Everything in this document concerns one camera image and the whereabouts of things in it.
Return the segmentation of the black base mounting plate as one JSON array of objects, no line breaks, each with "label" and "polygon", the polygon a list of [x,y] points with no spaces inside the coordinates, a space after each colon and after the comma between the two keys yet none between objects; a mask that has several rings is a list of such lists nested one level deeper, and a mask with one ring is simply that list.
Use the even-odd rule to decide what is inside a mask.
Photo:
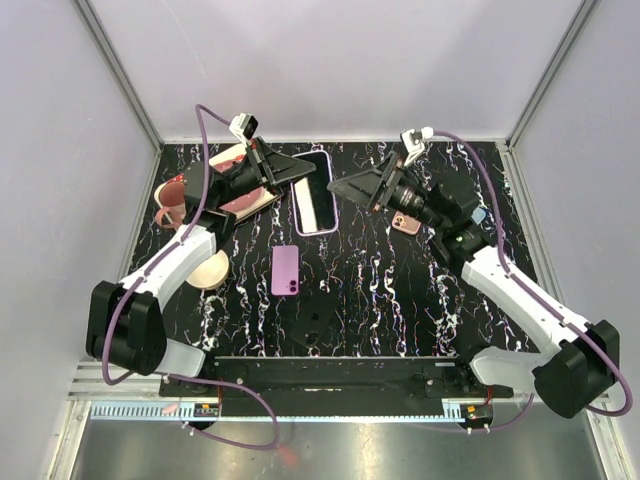
[{"label": "black base mounting plate", "polygon": [[480,383],[456,357],[217,357],[203,376],[257,393],[379,391],[428,398],[510,398],[508,387]]}]

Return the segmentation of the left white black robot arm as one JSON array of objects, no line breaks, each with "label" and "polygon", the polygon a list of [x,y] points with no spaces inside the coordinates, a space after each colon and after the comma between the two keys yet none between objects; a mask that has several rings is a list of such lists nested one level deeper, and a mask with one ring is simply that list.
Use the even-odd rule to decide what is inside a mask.
[{"label": "left white black robot arm", "polygon": [[186,216],[173,238],[129,276],[94,287],[86,352],[101,362],[107,384],[115,382],[108,375],[115,365],[127,374],[181,377],[181,384],[196,396],[214,388],[216,372],[204,364],[205,352],[169,339],[163,310],[196,268],[232,236],[236,216],[224,205],[260,187],[277,193],[316,169],[307,160],[274,151],[260,137],[231,150],[242,158],[223,172],[208,160],[184,171]]}]

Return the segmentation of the beige wooden bowl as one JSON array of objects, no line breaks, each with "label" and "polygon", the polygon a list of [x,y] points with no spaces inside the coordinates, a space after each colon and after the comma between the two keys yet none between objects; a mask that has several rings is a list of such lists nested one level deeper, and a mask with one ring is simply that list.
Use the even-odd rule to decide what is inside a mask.
[{"label": "beige wooden bowl", "polygon": [[227,279],[230,262],[224,251],[219,251],[201,263],[186,279],[186,282],[200,290],[215,290]]}]

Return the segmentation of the pink phone case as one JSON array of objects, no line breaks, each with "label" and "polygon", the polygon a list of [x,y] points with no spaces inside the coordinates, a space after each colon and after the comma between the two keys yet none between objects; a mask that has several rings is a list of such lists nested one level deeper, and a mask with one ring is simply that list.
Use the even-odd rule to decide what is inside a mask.
[{"label": "pink phone case", "polygon": [[391,222],[391,227],[398,232],[415,236],[421,230],[421,223],[400,211],[396,211]]}]

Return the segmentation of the pink dotted plate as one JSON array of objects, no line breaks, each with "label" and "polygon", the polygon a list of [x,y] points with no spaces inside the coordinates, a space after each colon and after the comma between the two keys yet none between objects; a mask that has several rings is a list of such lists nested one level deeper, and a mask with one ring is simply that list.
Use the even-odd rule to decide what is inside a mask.
[{"label": "pink dotted plate", "polygon": [[268,203],[270,200],[270,193],[264,188],[258,188],[248,194],[240,196],[233,201],[223,204],[220,209],[226,212],[233,213],[236,216],[242,216],[248,214],[250,211],[258,209],[263,204]]}]

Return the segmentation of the cream strawberry tray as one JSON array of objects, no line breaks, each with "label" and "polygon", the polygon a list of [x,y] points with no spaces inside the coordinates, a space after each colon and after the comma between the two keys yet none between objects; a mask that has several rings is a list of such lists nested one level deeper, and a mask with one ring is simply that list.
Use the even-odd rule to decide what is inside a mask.
[{"label": "cream strawberry tray", "polygon": [[[240,163],[244,156],[245,147],[235,144],[223,149],[220,153],[213,154],[209,163],[216,171],[224,172],[236,163]],[[279,198],[280,195],[273,195],[266,188],[260,187],[222,205],[221,209],[233,213],[236,216],[236,222],[239,223]],[[157,187],[154,200],[159,208],[155,215],[156,223],[164,228],[177,229],[186,215],[184,172],[180,172]]]}]

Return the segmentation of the light blue phone case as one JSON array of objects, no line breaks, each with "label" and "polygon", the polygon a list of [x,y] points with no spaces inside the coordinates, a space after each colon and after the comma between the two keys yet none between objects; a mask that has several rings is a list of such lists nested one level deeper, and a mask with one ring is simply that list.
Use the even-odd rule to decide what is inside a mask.
[{"label": "light blue phone case", "polygon": [[482,207],[477,207],[473,211],[471,219],[475,224],[481,225],[482,222],[485,220],[486,216],[487,216],[486,210]]}]

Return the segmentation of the pink mug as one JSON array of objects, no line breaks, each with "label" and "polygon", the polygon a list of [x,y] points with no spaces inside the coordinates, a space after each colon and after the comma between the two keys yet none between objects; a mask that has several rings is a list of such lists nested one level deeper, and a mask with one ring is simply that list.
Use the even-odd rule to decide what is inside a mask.
[{"label": "pink mug", "polygon": [[156,189],[154,199],[159,207],[155,214],[155,222],[165,229],[177,230],[186,215],[184,183],[170,181]]}]

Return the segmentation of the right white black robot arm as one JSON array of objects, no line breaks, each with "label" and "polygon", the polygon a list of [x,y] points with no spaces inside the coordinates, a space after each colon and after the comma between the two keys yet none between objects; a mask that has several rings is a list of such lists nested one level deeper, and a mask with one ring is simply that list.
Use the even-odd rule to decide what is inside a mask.
[{"label": "right white black robot arm", "polygon": [[330,182],[328,189],[367,210],[389,207],[431,226],[430,249],[438,264],[488,297],[533,341],[534,353],[474,349],[453,374],[460,393],[472,397],[488,386],[509,387],[536,394],[571,419],[617,383],[616,328],[562,306],[506,259],[473,218],[479,200],[470,177],[446,172],[425,187],[391,153],[376,167]]}]

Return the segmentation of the black bare phone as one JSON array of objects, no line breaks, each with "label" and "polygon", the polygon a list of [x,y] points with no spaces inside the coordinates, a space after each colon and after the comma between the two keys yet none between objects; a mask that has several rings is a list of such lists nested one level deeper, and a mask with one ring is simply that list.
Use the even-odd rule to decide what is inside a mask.
[{"label": "black bare phone", "polygon": [[335,310],[336,302],[332,298],[311,298],[291,323],[291,339],[303,347],[313,347],[332,320]]}]

